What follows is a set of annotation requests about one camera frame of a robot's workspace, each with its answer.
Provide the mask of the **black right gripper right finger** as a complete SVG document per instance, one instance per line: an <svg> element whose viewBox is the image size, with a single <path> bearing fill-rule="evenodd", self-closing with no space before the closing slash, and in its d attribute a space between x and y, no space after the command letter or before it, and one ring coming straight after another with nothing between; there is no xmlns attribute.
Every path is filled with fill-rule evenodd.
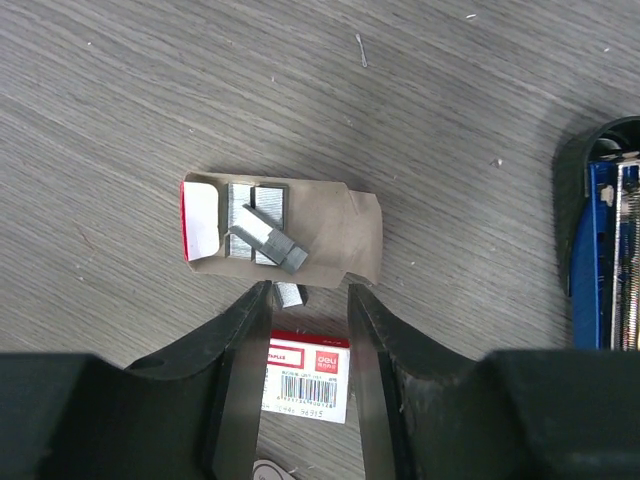
<svg viewBox="0 0 640 480"><path fill-rule="evenodd" d="M370 479L635 479L639 357L498 350L469 359L348 292Z"/></svg>

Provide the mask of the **silver staple strip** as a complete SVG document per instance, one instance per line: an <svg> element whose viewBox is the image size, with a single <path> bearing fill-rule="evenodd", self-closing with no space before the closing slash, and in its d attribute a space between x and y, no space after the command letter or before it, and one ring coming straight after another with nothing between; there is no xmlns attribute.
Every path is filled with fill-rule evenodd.
<svg viewBox="0 0 640 480"><path fill-rule="evenodd" d="M254 208L277 229L284 228L286 190L277 186L256 186Z"/></svg>
<svg viewBox="0 0 640 480"><path fill-rule="evenodd" d="M247 184L229 183L227 185L227 227L226 256L251 261L255 236L249 230L249 216L246 206L251 200L252 187Z"/></svg>

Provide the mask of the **small loose staple piece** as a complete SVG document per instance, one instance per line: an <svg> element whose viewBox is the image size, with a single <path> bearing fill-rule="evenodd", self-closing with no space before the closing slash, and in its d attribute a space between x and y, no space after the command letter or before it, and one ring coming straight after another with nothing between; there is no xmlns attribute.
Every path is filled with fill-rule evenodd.
<svg viewBox="0 0 640 480"><path fill-rule="evenodd" d="M308 292L304 285L275 282L273 287L275 301L280 309L305 306L308 301Z"/></svg>

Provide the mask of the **red staple box sleeve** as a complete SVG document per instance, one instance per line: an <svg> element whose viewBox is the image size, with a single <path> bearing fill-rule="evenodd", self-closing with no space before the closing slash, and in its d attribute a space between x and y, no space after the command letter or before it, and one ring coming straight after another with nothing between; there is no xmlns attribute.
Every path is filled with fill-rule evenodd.
<svg viewBox="0 0 640 480"><path fill-rule="evenodd" d="M343 424L347 417L349 369L348 340L274 330L262 409Z"/></svg>

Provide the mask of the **loose angled staple strips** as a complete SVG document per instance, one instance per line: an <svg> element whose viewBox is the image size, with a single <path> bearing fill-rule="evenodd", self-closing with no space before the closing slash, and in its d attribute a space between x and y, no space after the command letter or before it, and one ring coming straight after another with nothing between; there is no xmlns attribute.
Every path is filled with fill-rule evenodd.
<svg viewBox="0 0 640 480"><path fill-rule="evenodd" d="M277 229L258 211L246 206L249 230L255 236L257 250L285 272L295 274L307 260L308 252L281 230Z"/></svg>

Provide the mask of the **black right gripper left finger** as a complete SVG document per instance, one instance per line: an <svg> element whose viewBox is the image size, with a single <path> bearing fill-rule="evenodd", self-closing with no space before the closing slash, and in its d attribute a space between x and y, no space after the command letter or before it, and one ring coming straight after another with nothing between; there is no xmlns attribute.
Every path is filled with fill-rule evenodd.
<svg viewBox="0 0 640 480"><path fill-rule="evenodd" d="M1 357L5 479L247 479L271 286L126 368L88 353Z"/></svg>

